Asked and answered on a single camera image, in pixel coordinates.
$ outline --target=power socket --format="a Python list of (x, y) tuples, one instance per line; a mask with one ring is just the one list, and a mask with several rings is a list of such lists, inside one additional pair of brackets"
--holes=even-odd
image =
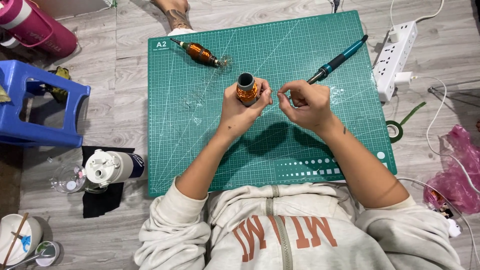
[(392, 98), (395, 76), (403, 71), (417, 37), (415, 21), (395, 25), (395, 30), (400, 34), (400, 40), (392, 43), (390, 37), (387, 39), (373, 69), (380, 101), (389, 101)]

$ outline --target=blue plastic stool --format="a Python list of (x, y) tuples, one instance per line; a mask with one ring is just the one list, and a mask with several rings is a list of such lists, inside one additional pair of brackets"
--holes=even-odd
[[(43, 83), (68, 92), (62, 128), (23, 122), (19, 118), (25, 98), (45, 94), (45, 90), (39, 87)], [(12, 99), (0, 103), (0, 142), (23, 147), (82, 146), (83, 137), (76, 131), (77, 109), (90, 95), (90, 86), (15, 60), (0, 61), (0, 84)]]

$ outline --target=chopstick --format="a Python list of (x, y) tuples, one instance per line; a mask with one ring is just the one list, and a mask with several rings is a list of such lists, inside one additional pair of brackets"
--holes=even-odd
[(15, 234), (15, 237), (13, 238), (12, 244), (10, 245), (10, 249), (8, 250), (7, 256), (5, 257), (5, 260), (3, 261), (2, 269), (5, 269), (5, 266), (7, 266), (7, 260), (8, 257), (10, 257), (10, 253), (12, 252), (13, 246), (15, 245), (15, 242), (17, 241), (17, 237), (20, 234), (20, 231), (22, 230), (22, 227), (24, 226), (25, 220), (27, 220), (28, 213), (24, 214), (24, 218), (22, 219), (22, 222), (20, 222), (20, 226), (18, 226), (17, 233)]

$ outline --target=tattoo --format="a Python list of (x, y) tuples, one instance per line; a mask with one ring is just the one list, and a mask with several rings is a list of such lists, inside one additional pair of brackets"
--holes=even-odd
[(165, 15), (168, 19), (168, 24), (170, 24), (170, 28), (188, 28), (191, 29), (192, 26), (187, 19), (187, 15), (185, 13), (178, 11), (178, 10), (167, 10)]

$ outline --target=green floral tape roll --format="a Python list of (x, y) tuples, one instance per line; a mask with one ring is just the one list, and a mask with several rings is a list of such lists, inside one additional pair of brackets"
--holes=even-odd
[(399, 123), (397, 123), (395, 121), (392, 121), (392, 120), (388, 120), (388, 121), (385, 122), (385, 124), (387, 125), (387, 128), (392, 127), (395, 130), (395, 135), (393, 135), (393, 136), (389, 135), (391, 143), (395, 143), (399, 139), (402, 138), (403, 128)]

